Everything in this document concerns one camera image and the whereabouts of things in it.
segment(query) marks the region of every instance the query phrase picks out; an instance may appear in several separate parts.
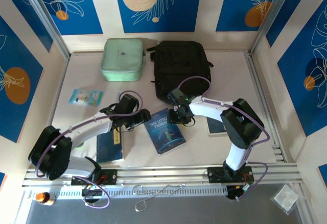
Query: black backpack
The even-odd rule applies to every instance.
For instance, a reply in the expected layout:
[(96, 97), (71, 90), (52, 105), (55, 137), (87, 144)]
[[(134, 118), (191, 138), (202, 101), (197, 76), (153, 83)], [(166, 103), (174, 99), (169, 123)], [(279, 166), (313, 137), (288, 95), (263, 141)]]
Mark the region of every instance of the black backpack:
[[(171, 104), (167, 95), (186, 78), (201, 76), (211, 81), (210, 66), (204, 49), (200, 43), (193, 41), (163, 41), (153, 51), (151, 60), (154, 61), (154, 83), (157, 97)], [(190, 79), (180, 90), (191, 95), (202, 95), (209, 87), (206, 80)]]

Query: gray floor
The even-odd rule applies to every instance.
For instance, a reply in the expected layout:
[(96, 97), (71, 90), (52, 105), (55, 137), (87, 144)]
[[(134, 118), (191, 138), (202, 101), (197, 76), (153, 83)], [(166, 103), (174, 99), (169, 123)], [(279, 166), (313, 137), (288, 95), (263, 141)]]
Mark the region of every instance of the gray floor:
[(86, 207), (82, 200), (58, 200), (51, 207), (33, 202), (27, 223), (301, 223), (297, 210), (287, 216), (270, 200), (278, 189), (260, 185), (239, 203), (223, 196), (157, 197), (141, 213), (134, 205), (142, 198), (113, 198), (103, 210)]

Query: white cable tray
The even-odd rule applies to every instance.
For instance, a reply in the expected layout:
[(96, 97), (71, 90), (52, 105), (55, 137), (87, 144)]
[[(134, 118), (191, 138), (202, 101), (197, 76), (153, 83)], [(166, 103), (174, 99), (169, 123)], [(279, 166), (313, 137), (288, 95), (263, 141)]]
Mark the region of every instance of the white cable tray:
[[(131, 197), (149, 197), (152, 196), (154, 193), (147, 193), (147, 192), (153, 192), (153, 191), (159, 191), (162, 190), (163, 187), (144, 187), (143, 190), (141, 187), (136, 187), (133, 191), (133, 188), (131, 187), (121, 187), (121, 188), (115, 188), (115, 189), (106, 189), (109, 196), (111, 198), (131, 198)], [(227, 195), (227, 187), (226, 186), (199, 186), (199, 187), (193, 187), (193, 186), (184, 186), (183, 188), (179, 189), (178, 191), (175, 191), (173, 194), (172, 192), (174, 190), (178, 189), (178, 187), (168, 187), (165, 190), (161, 191), (162, 194), (156, 196), (156, 197), (167, 197), (167, 196), (176, 196), (176, 197), (190, 197), (190, 196), (226, 196)], [(35, 198), (35, 195), (40, 191), (33, 190), (31, 194), (31, 198)], [(50, 193), (53, 193), (58, 200), (69, 200), (69, 199), (77, 199), (81, 198), (81, 190), (50, 190)]]

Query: metal wire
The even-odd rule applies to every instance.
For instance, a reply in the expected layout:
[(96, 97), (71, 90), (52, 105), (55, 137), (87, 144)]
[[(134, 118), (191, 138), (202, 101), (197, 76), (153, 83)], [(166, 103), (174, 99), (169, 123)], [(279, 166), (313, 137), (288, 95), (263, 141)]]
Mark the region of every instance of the metal wire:
[[(135, 204), (135, 211), (136, 211), (136, 212), (142, 212), (142, 211), (145, 211), (145, 210), (147, 209), (147, 207), (148, 207), (148, 206), (147, 206), (147, 203), (146, 203), (147, 200), (150, 200), (150, 199), (152, 199), (152, 198), (154, 198), (154, 197), (156, 197), (156, 196), (158, 196), (158, 195), (168, 195), (168, 196), (173, 195), (175, 192), (177, 192), (178, 190), (180, 190), (181, 188), (183, 188), (185, 185), (186, 185), (185, 183), (180, 184), (180, 185), (177, 185), (177, 186), (166, 185), (166, 186), (165, 186), (163, 189), (161, 189), (161, 190), (158, 190), (158, 191), (145, 191), (145, 192), (143, 192), (143, 186), (142, 186), (142, 185), (136, 185), (136, 186), (134, 186), (133, 189), (132, 189), (132, 193), (133, 193), (133, 195), (154, 194), (154, 195), (151, 196), (151, 197), (148, 197), (148, 198), (146, 198), (146, 199), (144, 199), (144, 200), (140, 200), (140, 201), (138, 201), (138, 202)], [(136, 187), (141, 187), (141, 193), (136, 193), (136, 192), (134, 192), (134, 189), (135, 189)], [(178, 187), (178, 189), (175, 189), (175, 190), (172, 191), (171, 193), (165, 193), (165, 192), (163, 192), (163, 191), (164, 191), (166, 188), (168, 188), (168, 187)], [(144, 204), (144, 208), (143, 208), (143, 209), (139, 209), (139, 208), (137, 207), (140, 203), (143, 203), (143, 204)]]

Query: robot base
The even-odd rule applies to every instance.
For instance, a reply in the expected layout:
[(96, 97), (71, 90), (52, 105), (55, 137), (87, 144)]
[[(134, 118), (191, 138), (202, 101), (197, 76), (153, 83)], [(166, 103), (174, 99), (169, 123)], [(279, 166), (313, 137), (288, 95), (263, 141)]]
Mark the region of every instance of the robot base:
[[(117, 170), (116, 169), (100, 169), (96, 172), (92, 179), (89, 179), (98, 185), (116, 185), (117, 179)], [(85, 181), (75, 178), (72, 178), (72, 186), (85, 186), (89, 185)]]
[[(210, 183), (235, 183), (234, 185), (239, 185), (245, 182), (246, 179), (244, 178), (244, 175), (250, 175), (253, 178), (251, 166), (244, 166), (235, 176), (233, 176), (232, 180), (225, 176), (226, 171), (224, 171), (224, 167), (209, 167), (207, 171)], [(247, 179), (247, 182), (251, 185), (253, 181)]]

